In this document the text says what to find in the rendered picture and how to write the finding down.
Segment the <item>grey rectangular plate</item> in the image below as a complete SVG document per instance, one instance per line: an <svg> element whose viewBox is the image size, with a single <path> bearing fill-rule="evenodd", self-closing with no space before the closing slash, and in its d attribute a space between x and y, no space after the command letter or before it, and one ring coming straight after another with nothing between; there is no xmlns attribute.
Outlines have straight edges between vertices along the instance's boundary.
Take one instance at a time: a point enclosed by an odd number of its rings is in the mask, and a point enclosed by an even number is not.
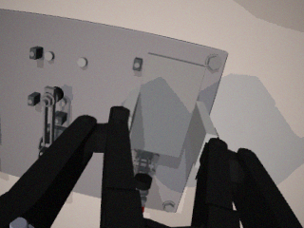
<svg viewBox="0 0 304 228"><path fill-rule="evenodd" d="M131 148L179 158L206 66L148 52Z"/></svg>

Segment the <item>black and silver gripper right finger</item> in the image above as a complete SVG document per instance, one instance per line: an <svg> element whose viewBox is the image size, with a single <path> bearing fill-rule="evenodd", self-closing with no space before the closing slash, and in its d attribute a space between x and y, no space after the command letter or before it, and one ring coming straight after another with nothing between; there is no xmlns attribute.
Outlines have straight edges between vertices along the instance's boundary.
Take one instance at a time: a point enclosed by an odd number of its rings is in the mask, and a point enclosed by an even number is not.
<svg viewBox="0 0 304 228"><path fill-rule="evenodd" d="M197 101L188 127L199 169L191 226L303 228L257 155L229 150L216 131L204 102Z"/></svg>

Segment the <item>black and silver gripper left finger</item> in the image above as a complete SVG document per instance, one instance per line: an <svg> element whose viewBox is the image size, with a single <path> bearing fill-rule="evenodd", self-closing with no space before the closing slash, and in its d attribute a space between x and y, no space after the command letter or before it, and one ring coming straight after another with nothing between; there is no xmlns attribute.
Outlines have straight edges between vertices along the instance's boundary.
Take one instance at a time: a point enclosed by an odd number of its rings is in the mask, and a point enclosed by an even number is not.
<svg viewBox="0 0 304 228"><path fill-rule="evenodd" d="M93 153L104 153L100 228L145 228L129 137L139 95L132 86L124 106L110 108L108 123L77 117L0 196L0 228L50 228Z"/></svg>

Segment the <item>grey fixture plate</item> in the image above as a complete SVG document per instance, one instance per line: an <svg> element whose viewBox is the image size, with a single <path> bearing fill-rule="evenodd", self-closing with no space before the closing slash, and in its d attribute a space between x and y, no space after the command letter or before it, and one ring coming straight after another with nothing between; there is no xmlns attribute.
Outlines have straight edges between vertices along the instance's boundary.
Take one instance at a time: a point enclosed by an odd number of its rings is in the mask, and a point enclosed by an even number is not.
<svg viewBox="0 0 304 228"><path fill-rule="evenodd" d="M43 48L42 58L29 58L34 47ZM54 53L50 61L48 51ZM199 90L210 116L228 52L130 28L0 9L0 172L21 178L38 159L44 107L28 105L28 95L39 92L41 102L44 87L60 87L66 104L56 103L55 112L67 113L60 126L82 115L108 123L110 108L124 106L131 87L141 87L148 52L204 66L210 54L221 58L219 69L206 66ZM83 67L77 63L82 57ZM136 57L141 71L132 69ZM93 153L71 192L101 198L103 155ZM179 158L160 154L144 208L164 211L170 200L176 213L193 164L187 131Z"/></svg>

